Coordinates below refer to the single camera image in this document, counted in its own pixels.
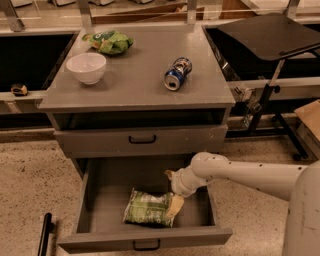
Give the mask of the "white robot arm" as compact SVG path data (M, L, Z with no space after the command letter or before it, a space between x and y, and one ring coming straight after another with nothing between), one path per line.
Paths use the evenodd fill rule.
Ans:
M184 199L215 179L229 179L289 203L282 256L320 256L320 161L310 165L231 161L200 152L190 164L166 172L174 193L167 210L178 214Z

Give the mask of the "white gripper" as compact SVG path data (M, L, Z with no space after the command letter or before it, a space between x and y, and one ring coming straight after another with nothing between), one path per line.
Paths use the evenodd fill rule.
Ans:
M208 184L208 181L197 176L190 166L178 171L166 170L164 174L171 181L172 191L177 194L173 195L170 200L166 212L168 218L173 218L179 213L184 204L184 198L191 196L198 188Z

